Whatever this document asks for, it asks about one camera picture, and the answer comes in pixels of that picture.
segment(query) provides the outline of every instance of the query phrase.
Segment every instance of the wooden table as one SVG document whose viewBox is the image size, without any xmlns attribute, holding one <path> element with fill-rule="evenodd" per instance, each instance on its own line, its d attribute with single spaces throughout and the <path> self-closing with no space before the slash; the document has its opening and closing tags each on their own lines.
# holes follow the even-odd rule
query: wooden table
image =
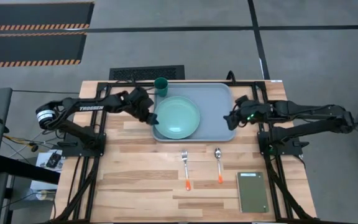
<svg viewBox="0 0 358 224">
<path fill-rule="evenodd" d="M 94 98 L 96 81 L 82 84 L 80 97 Z M 282 82 L 266 81 L 270 100 L 286 100 Z M 131 91 L 114 87 L 111 93 Z M 234 100 L 242 95 L 252 98 L 250 87 L 231 87 Z M 77 113 L 74 122 L 89 125 L 91 112 Z M 290 127 L 292 123 L 281 126 Z M 237 128 L 229 142 L 168 143 L 157 142 L 151 127 L 127 113 L 108 114 L 107 146 L 101 158 L 91 222 L 251 222 L 275 220 L 265 162 L 259 153 L 257 125 Z M 218 183 L 214 149 L 220 147 L 224 183 Z M 191 191 L 185 189 L 185 171 L 180 151 L 187 149 Z M 282 156 L 289 191 L 307 213 L 316 216 L 303 164 L 293 156 Z M 56 196 L 57 214 L 66 207 L 77 158 L 68 158 L 63 166 Z M 82 161 L 74 191 L 78 186 Z M 263 172 L 268 198 L 268 213 L 241 213 L 236 173 Z M 282 195 L 280 210 L 285 217 Z M 85 214 L 83 197 L 80 218 Z"/>
</svg>

